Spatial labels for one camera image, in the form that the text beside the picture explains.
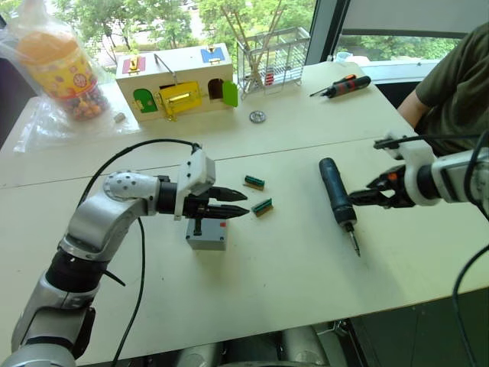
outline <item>toy house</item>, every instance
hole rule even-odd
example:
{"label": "toy house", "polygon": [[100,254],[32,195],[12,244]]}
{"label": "toy house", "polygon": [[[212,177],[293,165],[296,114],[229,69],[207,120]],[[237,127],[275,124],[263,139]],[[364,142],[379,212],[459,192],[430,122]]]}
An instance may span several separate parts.
{"label": "toy house", "polygon": [[225,44],[128,55],[116,79],[138,121],[238,105],[232,60]]}

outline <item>robotic arm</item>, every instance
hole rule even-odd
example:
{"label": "robotic arm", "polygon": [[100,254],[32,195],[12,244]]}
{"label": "robotic arm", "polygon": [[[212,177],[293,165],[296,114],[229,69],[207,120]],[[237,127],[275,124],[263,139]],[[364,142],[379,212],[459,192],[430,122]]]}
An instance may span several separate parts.
{"label": "robotic arm", "polygon": [[11,340],[14,354],[2,367],[42,364],[74,366],[89,343],[95,310],[91,307],[100,278],[129,226],[156,213],[228,219],[248,210],[210,205],[209,198],[244,200],[246,196],[213,187],[214,162],[202,150],[180,166],[178,183],[131,171],[110,174],[103,190],[73,214],[50,267],[41,275]]}
{"label": "robotic arm", "polygon": [[[390,133],[384,140],[376,141],[375,148],[386,149],[394,159],[404,159],[405,164],[392,167],[367,185],[368,190],[349,195],[355,205],[379,205],[387,208],[431,206],[440,199],[448,203],[470,201],[464,180],[473,151],[450,154],[438,159],[424,141],[396,143],[405,135]],[[384,191],[393,190],[386,196]],[[482,148],[477,156],[469,191],[474,200],[489,213],[489,149]]]}

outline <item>cordless screwdriver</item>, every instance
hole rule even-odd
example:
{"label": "cordless screwdriver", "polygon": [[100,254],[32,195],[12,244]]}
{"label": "cordless screwdriver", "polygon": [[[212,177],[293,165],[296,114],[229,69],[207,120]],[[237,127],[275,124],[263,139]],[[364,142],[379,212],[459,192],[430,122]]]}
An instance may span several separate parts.
{"label": "cordless screwdriver", "polygon": [[371,79],[369,76],[362,76],[360,78],[346,80],[340,83],[333,83],[333,85],[327,88],[323,93],[321,93],[320,96],[326,96],[329,98],[341,96],[342,94],[365,88],[370,84],[370,81]]}
{"label": "cordless screwdriver", "polygon": [[360,257],[360,249],[353,230],[353,225],[357,222],[357,216],[346,194],[338,168],[331,158],[324,158],[319,162],[319,171],[321,172],[322,181],[326,185],[336,222],[349,233],[353,248],[357,252],[358,257]]}

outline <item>plastic bag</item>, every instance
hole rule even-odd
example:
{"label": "plastic bag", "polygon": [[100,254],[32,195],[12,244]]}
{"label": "plastic bag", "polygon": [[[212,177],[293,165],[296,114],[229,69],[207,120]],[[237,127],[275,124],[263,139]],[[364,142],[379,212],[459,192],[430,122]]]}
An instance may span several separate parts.
{"label": "plastic bag", "polygon": [[48,15],[43,0],[24,0],[0,33],[0,55],[23,66],[73,120],[89,120],[108,108],[94,63],[72,28]]}
{"label": "plastic bag", "polygon": [[[89,123],[69,120],[66,113],[60,110],[49,96],[42,95],[22,130],[14,151],[39,151],[139,132],[138,122],[132,116],[117,83],[106,83],[100,87],[107,96],[111,96],[111,108],[91,119]],[[125,119],[117,122],[115,117],[119,113],[123,113]]]}
{"label": "plastic bag", "polygon": [[[28,74],[27,81],[37,84],[34,90],[40,86],[44,93],[14,151],[139,131],[116,83],[88,57],[68,24],[49,15],[43,0],[24,0],[17,13],[0,30],[0,57]],[[116,122],[120,112],[129,119]]]}

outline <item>gray box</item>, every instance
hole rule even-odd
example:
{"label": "gray box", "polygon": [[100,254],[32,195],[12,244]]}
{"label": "gray box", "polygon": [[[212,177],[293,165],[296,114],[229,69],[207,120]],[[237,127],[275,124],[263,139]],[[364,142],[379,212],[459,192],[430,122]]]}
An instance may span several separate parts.
{"label": "gray box", "polygon": [[202,235],[195,235],[196,220],[190,219],[186,227],[186,241],[194,250],[226,250],[228,221],[202,219]]}

